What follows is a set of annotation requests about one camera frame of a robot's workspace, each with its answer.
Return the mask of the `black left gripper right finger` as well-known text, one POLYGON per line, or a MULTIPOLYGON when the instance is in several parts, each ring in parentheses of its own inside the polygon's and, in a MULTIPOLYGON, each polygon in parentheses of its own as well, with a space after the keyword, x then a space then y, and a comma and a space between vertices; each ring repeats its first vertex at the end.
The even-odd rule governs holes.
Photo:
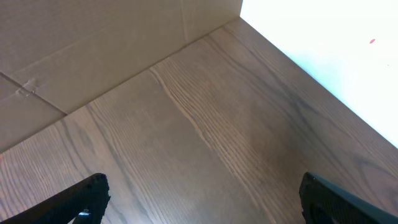
POLYGON ((311 172, 304 173, 299 196, 306 224, 397 223, 396 216, 311 172))

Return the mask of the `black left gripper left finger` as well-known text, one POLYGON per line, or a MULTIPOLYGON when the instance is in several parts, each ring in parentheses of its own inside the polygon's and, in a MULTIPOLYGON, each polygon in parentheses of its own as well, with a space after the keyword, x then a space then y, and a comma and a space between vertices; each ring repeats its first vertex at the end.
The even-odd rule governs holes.
POLYGON ((110 198, 106 175, 96 173, 1 224, 100 224, 110 198))

